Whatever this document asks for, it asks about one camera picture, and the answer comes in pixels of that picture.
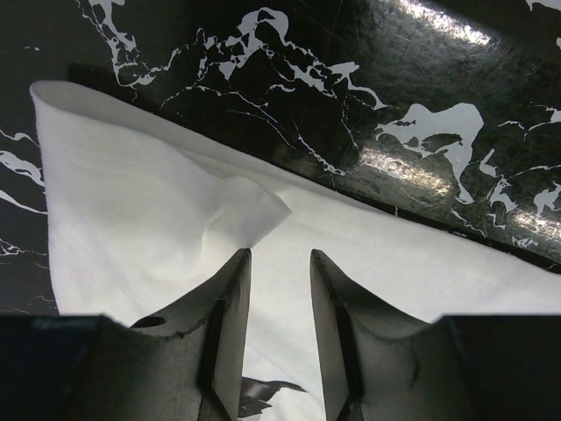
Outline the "white t-shirt with print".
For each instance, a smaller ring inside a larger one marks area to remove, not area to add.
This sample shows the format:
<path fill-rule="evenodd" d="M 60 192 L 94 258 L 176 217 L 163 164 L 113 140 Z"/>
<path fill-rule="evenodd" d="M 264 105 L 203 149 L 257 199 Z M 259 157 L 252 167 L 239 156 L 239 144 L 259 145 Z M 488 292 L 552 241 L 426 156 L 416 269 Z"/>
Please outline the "white t-shirt with print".
<path fill-rule="evenodd" d="M 409 315 L 557 314 L 560 278 L 375 210 L 112 96 L 30 87 L 63 315 L 131 325 L 252 251 L 244 373 L 288 381 L 265 420 L 322 420 L 309 260 L 324 251 Z"/>

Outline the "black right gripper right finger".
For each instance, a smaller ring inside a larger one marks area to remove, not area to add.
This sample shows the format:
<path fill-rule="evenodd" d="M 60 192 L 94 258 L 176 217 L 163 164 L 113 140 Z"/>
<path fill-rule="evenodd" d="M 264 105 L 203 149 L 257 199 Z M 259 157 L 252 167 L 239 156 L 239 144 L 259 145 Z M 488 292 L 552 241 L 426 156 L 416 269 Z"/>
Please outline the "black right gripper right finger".
<path fill-rule="evenodd" d="M 428 324 L 310 255 L 329 420 L 557 420 L 560 318 L 448 315 Z"/>

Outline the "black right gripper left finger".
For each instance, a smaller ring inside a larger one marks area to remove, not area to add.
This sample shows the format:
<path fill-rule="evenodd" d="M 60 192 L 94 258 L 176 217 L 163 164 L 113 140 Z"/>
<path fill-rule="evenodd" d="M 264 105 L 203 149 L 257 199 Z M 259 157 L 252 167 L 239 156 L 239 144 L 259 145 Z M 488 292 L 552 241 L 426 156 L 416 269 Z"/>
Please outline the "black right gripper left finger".
<path fill-rule="evenodd" d="M 241 249 L 167 307 L 105 316 L 4 316 L 4 420 L 233 420 L 252 255 Z"/>

